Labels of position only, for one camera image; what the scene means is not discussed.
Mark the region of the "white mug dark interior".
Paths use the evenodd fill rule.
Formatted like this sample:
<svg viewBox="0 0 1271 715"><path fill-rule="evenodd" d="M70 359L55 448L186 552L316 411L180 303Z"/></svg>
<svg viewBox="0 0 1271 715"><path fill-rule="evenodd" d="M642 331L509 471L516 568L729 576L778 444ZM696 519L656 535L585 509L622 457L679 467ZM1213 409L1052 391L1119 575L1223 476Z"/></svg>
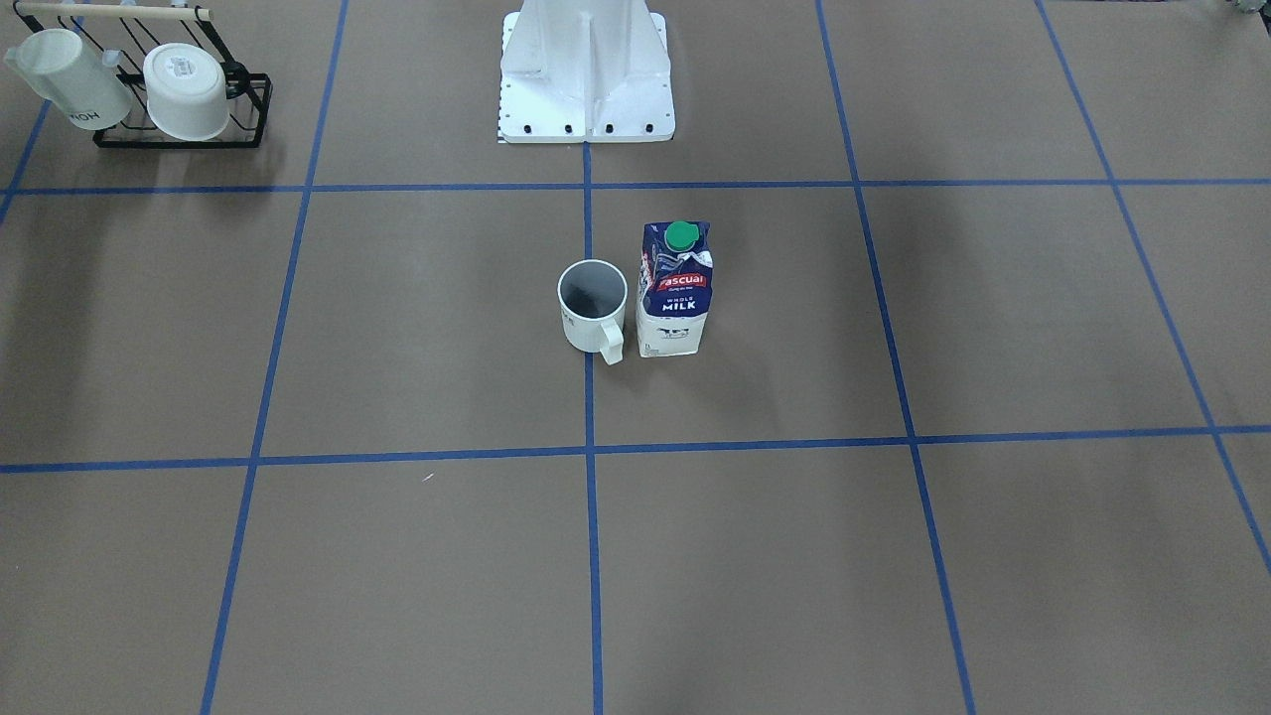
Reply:
<svg viewBox="0 0 1271 715"><path fill-rule="evenodd" d="M567 342L608 364L622 362L629 297L627 277L613 263L585 259L571 264L555 284Z"/></svg>

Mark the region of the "blue white milk carton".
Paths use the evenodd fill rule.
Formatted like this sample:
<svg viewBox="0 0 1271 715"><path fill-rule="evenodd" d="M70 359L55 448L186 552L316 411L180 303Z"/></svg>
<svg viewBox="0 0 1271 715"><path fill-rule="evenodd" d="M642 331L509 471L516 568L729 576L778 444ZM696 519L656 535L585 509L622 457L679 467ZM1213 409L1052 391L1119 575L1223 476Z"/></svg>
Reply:
<svg viewBox="0 0 1271 715"><path fill-rule="evenodd" d="M699 352L713 295L710 224L644 224L641 236L636 334L642 358Z"/></svg>

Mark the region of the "white upturned mug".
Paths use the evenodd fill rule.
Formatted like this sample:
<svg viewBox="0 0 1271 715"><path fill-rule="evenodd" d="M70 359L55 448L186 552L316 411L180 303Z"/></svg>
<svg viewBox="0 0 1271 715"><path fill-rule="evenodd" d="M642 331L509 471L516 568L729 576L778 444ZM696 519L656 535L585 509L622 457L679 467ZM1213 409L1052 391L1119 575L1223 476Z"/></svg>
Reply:
<svg viewBox="0 0 1271 715"><path fill-rule="evenodd" d="M194 44L160 44L142 63L146 109L164 135L201 142L230 122L228 80L214 55Z"/></svg>

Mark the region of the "white mug with lettering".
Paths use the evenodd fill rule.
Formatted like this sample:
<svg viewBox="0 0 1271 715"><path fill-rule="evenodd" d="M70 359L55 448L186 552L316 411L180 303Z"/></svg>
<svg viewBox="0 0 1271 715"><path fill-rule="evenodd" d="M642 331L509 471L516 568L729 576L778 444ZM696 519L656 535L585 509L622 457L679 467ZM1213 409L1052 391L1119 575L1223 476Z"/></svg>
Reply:
<svg viewBox="0 0 1271 715"><path fill-rule="evenodd" d="M76 32L36 32L6 50L3 61L76 128L109 128L126 119L133 105L133 95L114 69L93 55Z"/></svg>

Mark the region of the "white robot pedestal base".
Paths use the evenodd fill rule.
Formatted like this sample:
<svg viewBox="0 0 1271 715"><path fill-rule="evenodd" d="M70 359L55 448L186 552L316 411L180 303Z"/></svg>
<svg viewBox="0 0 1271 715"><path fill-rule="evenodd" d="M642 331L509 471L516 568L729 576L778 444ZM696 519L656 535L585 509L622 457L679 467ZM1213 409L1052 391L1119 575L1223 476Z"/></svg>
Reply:
<svg viewBox="0 0 1271 715"><path fill-rule="evenodd" d="M505 14L500 50L500 142L676 135L667 23L644 1L525 1Z"/></svg>

